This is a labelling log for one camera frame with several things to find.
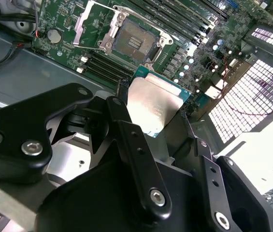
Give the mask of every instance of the red wire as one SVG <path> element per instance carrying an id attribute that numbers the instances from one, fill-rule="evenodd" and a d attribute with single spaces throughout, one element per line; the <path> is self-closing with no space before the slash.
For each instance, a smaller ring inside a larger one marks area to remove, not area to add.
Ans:
<path id="1" fill-rule="evenodd" d="M 241 115 L 249 115 L 249 116 L 267 116 L 267 115 L 271 115 L 273 114 L 273 111 L 269 112 L 269 113 L 264 113 L 264 114 L 249 114 L 249 113 L 246 113 L 246 112 L 241 112 L 235 108 L 233 108 L 232 106 L 230 106 L 230 104 L 227 102 L 225 96 L 224 96 L 224 83 L 225 83 L 225 79 L 227 77 L 227 68 L 228 68 L 228 65 L 227 65 L 227 60 L 225 59 L 225 57 L 223 58 L 224 60 L 224 65 L 225 65 L 225 74 L 224 74 L 224 77 L 223 77 L 223 84 L 222 84 L 222 99 L 224 99 L 224 101 L 226 102 L 226 104 L 228 105 L 228 107 L 232 110 L 232 111 L 235 111 L 235 112 L 238 112 L 240 113 Z"/>

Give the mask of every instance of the green circuit board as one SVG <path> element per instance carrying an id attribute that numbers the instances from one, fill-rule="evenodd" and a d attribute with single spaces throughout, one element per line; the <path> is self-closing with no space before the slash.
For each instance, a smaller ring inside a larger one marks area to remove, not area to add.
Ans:
<path id="1" fill-rule="evenodd" d="M 79 46 L 75 25 L 87 0 L 43 0 L 39 37 L 32 48 L 81 75 L 116 89 L 122 78 L 132 78 L 139 65 L 177 82 L 197 99 L 198 88 L 224 69 L 224 59 L 240 58 L 241 41 L 256 23 L 273 26 L 273 16 L 252 0 L 97 0 L 83 23 Z M 116 6 L 131 9 L 115 33 L 111 53 L 99 43 L 110 30 Z M 54 43 L 48 32 L 56 30 Z M 173 42 L 157 45 L 161 30 Z"/>

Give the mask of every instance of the motherboard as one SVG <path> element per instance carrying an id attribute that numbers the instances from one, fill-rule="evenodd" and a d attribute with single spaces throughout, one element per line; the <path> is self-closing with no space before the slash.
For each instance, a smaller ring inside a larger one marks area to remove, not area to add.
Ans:
<path id="1" fill-rule="evenodd" d="M 33 49 L 114 90 L 144 66 L 198 107 L 202 83 L 243 58 L 257 22 L 273 27 L 273 16 L 253 0 L 43 0 Z"/>

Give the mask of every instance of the wire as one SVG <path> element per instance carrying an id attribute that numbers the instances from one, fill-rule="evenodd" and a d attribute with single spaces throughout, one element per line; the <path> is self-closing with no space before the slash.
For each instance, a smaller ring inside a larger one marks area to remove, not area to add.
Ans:
<path id="1" fill-rule="evenodd" d="M 19 52 L 23 49 L 23 47 L 23 43 L 13 42 L 5 57 L 0 60 L 0 68 L 13 61 L 17 57 Z"/>
<path id="2" fill-rule="evenodd" d="M 225 90 L 224 83 L 225 83 L 225 79 L 226 79 L 226 77 L 227 77 L 227 72 L 226 72 L 226 70 L 227 70 L 227 68 L 228 68 L 228 65 L 227 65 L 227 60 L 226 60 L 225 57 L 223 58 L 223 60 L 224 60 L 224 65 L 225 65 L 225 74 L 224 74 L 224 77 L 223 77 L 223 84 L 222 84 L 222 91 L 221 91 L 221 93 L 222 93 L 222 99 L 224 99 L 224 101 L 226 102 L 226 104 L 228 105 L 228 107 L 229 107 L 232 111 L 238 112 L 238 113 L 241 114 L 241 115 L 248 115 L 248 116 L 267 116 L 267 115 L 273 114 L 273 110 L 272 110 L 271 112 L 269 112 L 269 113 L 264 113 L 264 114 L 250 114 L 250 113 L 246 113 L 246 112 L 241 112 L 241 111 L 239 111 L 239 110 L 233 108 L 233 107 L 229 104 L 229 102 L 227 101 L 227 99 L 225 98 L 225 95 L 224 95 L 224 90 Z"/>
<path id="3" fill-rule="evenodd" d="M 22 11 L 26 11 L 26 12 L 28 12 L 28 13 L 30 13 L 30 14 L 34 14 L 34 11 L 33 11 L 31 8 L 25 7 L 25 6 L 21 5 L 21 4 L 18 4 L 18 1 L 17 1 L 17 0 L 11 0 L 11 3 L 12 3 L 15 7 L 17 7 L 18 9 L 20 9 L 20 10 L 22 10 Z"/>
<path id="4" fill-rule="evenodd" d="M 39 34 L 39 16 L 38 16 L 38 8 L 36 6 L 36 0 L 33 0 L 33 6 L 34 6 L 34 14 L 35 14 L 35 37 L 38 38 Z"/>
<path id="5" fill-rule="evenodd" d="M 0 14 L 0 21 L 11 21 L 11 22 L 29 22 L 35 23 L 35 16 L 32 14 Z"/>
<path id="6" fill-rule="evenodd" d="M 24 41 L 24 42 L 29 42 L 29 41 L 32 41 L 32 37 L 30 36 L 27 36 L 27 35 L 24 35 L 24 34 L 21 34 L 17 31 L 14 31 L 12 29 L 10 29 L 9 27 L 3 25 L 0 23 L 0 31 L 3 31 L 11 36 L 13 36 L 16 40 L 21 40 L 21 41 Z"/>

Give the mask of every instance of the hole in bracket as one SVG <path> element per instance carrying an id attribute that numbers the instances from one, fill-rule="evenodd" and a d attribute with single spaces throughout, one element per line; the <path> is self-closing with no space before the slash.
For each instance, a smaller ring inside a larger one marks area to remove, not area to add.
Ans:
<path id="1" fill-rule="evenodd" d="M 136 133 L 136 132 L 134 132 L 134 131 L 132 131 L 132 133 L 131 133 L 134 137 L 138 137 L 138 134 Z"/>
<path id="2" fill-rule="evenodd" d="M 213 184 L 216 186 L 216 187 L 219 187 L 219 184 L 218 182 L 216 182 L 215 180 L 212 180 Z"/>
<path id="3" fill-rule="evenodd" d="M 212 170 L 213 173 L 217 173 L 217 171 L 212 167 L 210 167 L 210 170 Z"/>
<path id="4" fill-rule="evenodd" d="M 140 147 L 137 149 L 138 153 L 140 153 L 141 155 L 145 154 L 144 150 L 141 149 Z"/>

